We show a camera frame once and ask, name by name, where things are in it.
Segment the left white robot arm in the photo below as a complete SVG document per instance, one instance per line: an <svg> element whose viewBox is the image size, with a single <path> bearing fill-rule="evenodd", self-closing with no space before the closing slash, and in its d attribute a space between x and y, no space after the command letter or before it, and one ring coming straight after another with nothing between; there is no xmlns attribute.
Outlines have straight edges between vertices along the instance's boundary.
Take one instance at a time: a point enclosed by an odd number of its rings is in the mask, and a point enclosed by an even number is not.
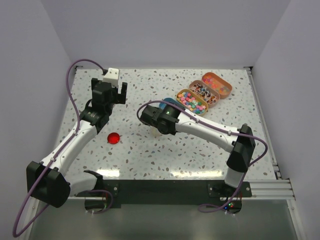
<svg viewBox="0 0 320 240"><path fill-rule="evenodd" d="M65 178L69 167L109 122L114 105L126 103L127 88L126 82L118 88L110 82L91 79L92 97L80 112L73 129L47 157L27 166L27 190L31 197L55 208L67 201L72 192L72 184Z"/></svg>

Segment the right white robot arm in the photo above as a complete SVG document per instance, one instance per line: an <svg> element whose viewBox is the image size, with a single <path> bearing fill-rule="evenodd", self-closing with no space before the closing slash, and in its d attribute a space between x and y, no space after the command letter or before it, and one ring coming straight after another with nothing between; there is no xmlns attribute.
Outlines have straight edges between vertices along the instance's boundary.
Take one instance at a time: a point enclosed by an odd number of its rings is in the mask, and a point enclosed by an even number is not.
<svg viewBox="0 0 320 240"><path fill-rule="evenodd" d="M249 169L256 147L249 126L244 124L241 128L236 128L221 125L187 109L168 104L163 109L146 106L140 115L140 120L145 125L155 127L163 135L186 133L213 143L228 152L223 192L233 197L241 190L240 183Z"/></svg>

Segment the clear glass jar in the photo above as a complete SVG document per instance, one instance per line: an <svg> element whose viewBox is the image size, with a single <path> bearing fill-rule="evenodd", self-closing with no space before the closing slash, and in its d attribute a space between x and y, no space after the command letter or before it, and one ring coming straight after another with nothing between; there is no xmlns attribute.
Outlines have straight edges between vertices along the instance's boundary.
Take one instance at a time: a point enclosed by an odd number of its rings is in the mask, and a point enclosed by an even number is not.
<svg viewBox="0 0 320 240"><path fill-rule="evenodd" d="M150 131L150 134L155 138L162 136L162 134L159 132L159 130L156 127L152 126L149 131Z"/></svg>

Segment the blue oval candy tray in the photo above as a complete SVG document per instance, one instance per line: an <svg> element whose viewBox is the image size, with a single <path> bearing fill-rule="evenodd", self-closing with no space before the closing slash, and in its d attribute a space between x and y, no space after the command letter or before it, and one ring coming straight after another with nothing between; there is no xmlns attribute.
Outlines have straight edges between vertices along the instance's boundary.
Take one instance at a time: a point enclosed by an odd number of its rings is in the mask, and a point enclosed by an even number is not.
<svg viewBox="0 0 320 240"><path fill-rule="evenodd" d="M169 107L170 108L173 108L175 110L177 110L178 108L179 109L185 109L184 105L181 104L180 102L176 101L175 99L173 98L170 98L170 97L167 97L165 99L163 99L161 101L161 103L159 103L159 108L161 110L164 110L166 107L167 107L167 104L166 103L169 103Z"/></svg>

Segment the red jar lid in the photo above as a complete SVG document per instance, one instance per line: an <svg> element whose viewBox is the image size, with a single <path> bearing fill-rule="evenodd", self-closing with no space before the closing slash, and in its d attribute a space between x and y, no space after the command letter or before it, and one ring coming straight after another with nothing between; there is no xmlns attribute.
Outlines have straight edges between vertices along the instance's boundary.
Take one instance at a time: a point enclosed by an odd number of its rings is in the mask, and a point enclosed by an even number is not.
<svg viewBox="0 0 320 240"><path fill-rule="evenodd" d="M115 145L120 141L120 135L117 132L111 132L108 136L107 136L107 142L109 144Z"/></svg>

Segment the yellow oval candy tray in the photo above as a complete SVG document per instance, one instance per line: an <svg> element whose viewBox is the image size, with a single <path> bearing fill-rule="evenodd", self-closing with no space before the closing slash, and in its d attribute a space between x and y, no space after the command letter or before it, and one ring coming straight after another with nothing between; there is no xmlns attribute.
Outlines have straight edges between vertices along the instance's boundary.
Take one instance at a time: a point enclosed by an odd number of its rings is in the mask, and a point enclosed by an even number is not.
<svg viewBox="0 0 320 240"><path fill-rule="evenodd" d="M182 89L179 91L176 94L176 100L192 113L202 117L209 110L209 105L190 89Z"/></svg>

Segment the pink oval lollipop tray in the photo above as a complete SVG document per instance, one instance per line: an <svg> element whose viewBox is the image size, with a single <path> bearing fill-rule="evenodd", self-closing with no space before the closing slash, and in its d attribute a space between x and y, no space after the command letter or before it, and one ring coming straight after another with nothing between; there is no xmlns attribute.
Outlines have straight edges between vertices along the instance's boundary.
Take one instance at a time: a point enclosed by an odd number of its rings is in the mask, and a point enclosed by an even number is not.
<svg viewBox="0 0 320 240"><path fill-rule="evenodd" d="M220 94L201 80L191 82L189 89L204 100L209 108L213 108L220 101Z"/></svg>

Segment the orange oval candy tray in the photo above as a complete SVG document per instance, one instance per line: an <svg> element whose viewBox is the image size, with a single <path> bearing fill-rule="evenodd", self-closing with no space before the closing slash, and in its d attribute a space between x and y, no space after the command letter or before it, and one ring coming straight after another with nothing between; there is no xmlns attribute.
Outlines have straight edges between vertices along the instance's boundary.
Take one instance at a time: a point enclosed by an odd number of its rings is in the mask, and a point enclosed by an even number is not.
<svg viewBox="0 0 320 240"><path fill-rule="evenodd" d="M201 80L214 91L219 93L221 99L227 98L233 89L230 83L213 72L205 73Z"/></svg>

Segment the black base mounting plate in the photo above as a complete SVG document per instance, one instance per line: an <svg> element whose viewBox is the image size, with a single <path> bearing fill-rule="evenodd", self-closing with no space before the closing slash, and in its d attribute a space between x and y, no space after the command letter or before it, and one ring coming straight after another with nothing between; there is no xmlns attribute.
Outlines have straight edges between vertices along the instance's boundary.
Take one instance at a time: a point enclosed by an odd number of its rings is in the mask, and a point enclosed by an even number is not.
<svg viewBox="0 0 320 240"><path fill-rule="evenodd" d="M233 195L235 188L223 180L99 180L95 190L80 192L87 210L122 205L195 205L222 206Z"/></svg>

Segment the aluminium frame rail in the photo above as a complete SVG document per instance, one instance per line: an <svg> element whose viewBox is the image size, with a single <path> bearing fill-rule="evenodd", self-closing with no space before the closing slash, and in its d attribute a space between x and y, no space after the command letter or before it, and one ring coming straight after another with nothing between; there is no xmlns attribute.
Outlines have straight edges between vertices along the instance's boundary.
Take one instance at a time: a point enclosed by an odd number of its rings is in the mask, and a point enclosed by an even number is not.
<svg viewBox="0 0 320 240"><path fill-rule="evenodd" d="M95 190L107 177L86 171L71 176L71 194L60 207L31 202L24 240L240 240L296 238L289 204L294 199L288 180L246 180L221 206L124 204L86 209L80 192Z"/></svg>

